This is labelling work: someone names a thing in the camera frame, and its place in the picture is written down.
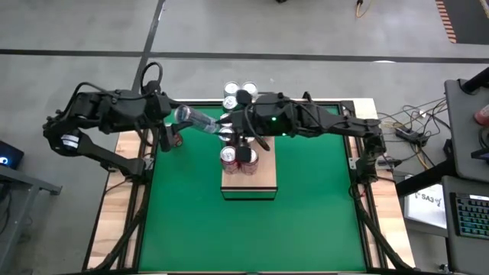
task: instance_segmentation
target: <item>green table surface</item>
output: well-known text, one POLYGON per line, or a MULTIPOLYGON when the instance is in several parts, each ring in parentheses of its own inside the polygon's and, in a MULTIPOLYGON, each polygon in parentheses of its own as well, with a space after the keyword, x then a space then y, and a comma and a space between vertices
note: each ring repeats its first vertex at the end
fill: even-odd
POLYGON ((219 139, 182 136, 157 153, 140 271, 365 270, 341 136, 276 137, 274 201, 225 201, 219 139))

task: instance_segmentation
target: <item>gray floor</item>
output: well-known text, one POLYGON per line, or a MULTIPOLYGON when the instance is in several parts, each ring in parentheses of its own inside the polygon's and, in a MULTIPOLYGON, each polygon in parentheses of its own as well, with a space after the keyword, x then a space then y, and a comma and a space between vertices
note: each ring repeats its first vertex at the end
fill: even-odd
MULTIPOLYGON (((0 2, 0 49, 142 51, 157 0, 42 0, 0 2)), ((152 51, 296 53, 399 57, 489 57, 489 47, 451 44, 434 1, 378 0, 361 20, 355 1, 167 0, 152 51)), ((262 91, 316 98, 374 98, 379 112, 397 112, 443 97, 446 79, 468 78, 487 64, 367 63, 260 60, 170 60, 162 87, 175 99, 219 98, 222 85, 255 81, 262 91)), ((19 245, 13 270, 36 274, 80 270, 107 173, 95 162, 52 152, 42 138, 46 115, 63 108, 75 85, 129 88, 139 58, 0 55, 0 138, 25 151, 22 170, 58 185, 31 213, 29 242, 19 245)), ((440 115, 446 121, 446 114, 440 115)), ((113 149, 116 135, 91 131, 113 149)), ((426 152, 444 159, 449 133, 432 137, 426 152)), ((389 143, 403 158, 408 146, 389 143)), ((408 160, 399 170, 423 169, 408 160)), ((435 270, 446 261, 444 242, 409 232, 416 265, 435 270)))

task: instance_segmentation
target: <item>keyboard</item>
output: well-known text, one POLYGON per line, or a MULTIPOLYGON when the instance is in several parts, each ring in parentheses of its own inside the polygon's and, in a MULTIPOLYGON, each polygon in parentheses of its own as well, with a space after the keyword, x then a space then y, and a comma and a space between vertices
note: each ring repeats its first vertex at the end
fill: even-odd
POLYGON ((451 194, 457 235, 489 240, 489 197, 451 194))

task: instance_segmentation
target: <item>wooden box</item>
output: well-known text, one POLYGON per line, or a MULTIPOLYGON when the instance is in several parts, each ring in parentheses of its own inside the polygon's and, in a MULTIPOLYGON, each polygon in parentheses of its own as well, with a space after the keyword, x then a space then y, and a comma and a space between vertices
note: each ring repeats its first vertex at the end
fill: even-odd
POLYGON ((275 138, 267 137, 270 151, 265 151, 258 142, 251 148, 258 154, 258 169, 254 175, 222 171, 222 196, 226 200, 274 200, 277 194, 277 169, 275 165, 275 138))

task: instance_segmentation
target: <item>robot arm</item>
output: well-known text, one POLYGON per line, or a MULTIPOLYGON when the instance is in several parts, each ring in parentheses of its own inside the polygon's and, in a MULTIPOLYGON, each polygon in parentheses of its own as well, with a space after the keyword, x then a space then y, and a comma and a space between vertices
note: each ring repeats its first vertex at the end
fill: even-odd
MULTIPOLYGON (((356 162, 357 183, 377 181, 375 163, 386 151, 380 121, 351 116, 333 115, 315 104, 309 93, 304 93, 306 102, 297 102, 282 93, 263 95, 254 103, 245 92, 238 91, 238 101, 243 110, 232 112, 222 121, 232 122, 238 136, 255 137, 265 149, 270 150, 261 136, 304 136, 314 138, 321 134, 340 134, 363 138, 364 151, 356 162)), ((238 159, 246 161, 245 149, 238 148, 238 159)))
POLYGON ((191 124, 165 126, 164 118, 180 104, 160 91, 158 81, 150 81, 142 91, 142 95, 128 90, 106 91, 87 82, 80 83, 65 110, 57 110, 55 117, 47 117, 43 136, 60 155, 89 157, 105 169, 119 169, 124 176, 143 176, 146 167, 142 159, 126 159, 97 146, 80 130, 97 127, 105 134, 136 130, 140 137, 144 129, 153 133, 158 130, 160 149, 169 151, 174 133, 191 124), (79 92, 83 86, 91 86, 98 92, 79 92))

